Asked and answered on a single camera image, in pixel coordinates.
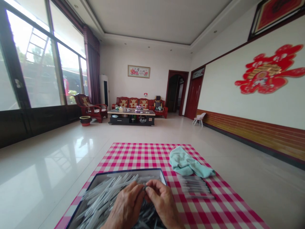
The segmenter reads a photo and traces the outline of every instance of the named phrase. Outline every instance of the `pink gingham cloth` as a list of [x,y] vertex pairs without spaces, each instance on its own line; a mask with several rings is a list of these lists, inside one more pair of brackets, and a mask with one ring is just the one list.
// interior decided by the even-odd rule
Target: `pink gingham cloth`
[[161,168],[186,228],[253,229],[269,228],[267,224],[245,203],[245,201],[218,174],[205,179],[215,200],[186,199],[177,173],[169,164],[169,154],[181,146],[202,165],[211,167],[191,145],[113,143],[95,171],[91,174],[55,229],[65,229],[77,205],[97,173]]

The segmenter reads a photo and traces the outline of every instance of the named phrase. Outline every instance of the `glass tabletop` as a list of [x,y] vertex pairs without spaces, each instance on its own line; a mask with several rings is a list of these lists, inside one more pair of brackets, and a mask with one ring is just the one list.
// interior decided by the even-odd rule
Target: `glass tabletop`
[[124,111],[116,109],[108,111],[108,114],[122,114],[122,115],[156,115],[152,110],[143,110],[143,113],[136,112],[136,109],[125,108]]

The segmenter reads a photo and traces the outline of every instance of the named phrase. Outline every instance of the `hand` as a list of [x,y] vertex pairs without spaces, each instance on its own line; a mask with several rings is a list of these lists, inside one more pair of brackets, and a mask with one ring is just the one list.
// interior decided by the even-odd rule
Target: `hand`
[[119,194],[111,213],[101,229],[132,228],[138,221],[145,192],[144,185],[132,182]]
[[146,183],[146,193],[153,202],[156,211],[167,229],[185,229],[181,223],[172,190],[159,180]]

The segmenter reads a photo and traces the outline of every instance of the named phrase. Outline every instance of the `red framed artwork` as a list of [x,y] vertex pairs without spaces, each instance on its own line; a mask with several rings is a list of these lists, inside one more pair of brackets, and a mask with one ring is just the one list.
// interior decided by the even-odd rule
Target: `red framed artwork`
[[263,0],[256,8],[248,40],[304,11],[305,0]]

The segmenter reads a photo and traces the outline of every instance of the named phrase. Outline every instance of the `framed painting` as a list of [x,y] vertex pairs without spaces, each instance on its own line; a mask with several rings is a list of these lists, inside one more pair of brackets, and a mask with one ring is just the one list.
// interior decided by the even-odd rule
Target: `framed painting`
[[204,69],[205,67],[203,67],[202,69],[199,69],[198,71],[195,71],[193,73],[193,79],[197,78],[197,77],[200,77],[200,76],[203,76],[204,74]]
[[263,0],[256,8],[248,40],[304,11],[305,0]]
[[141,78],[148,78],[149,79],[149,77],[150,77],[150,67],[128,65],[128,76],[141,77]]

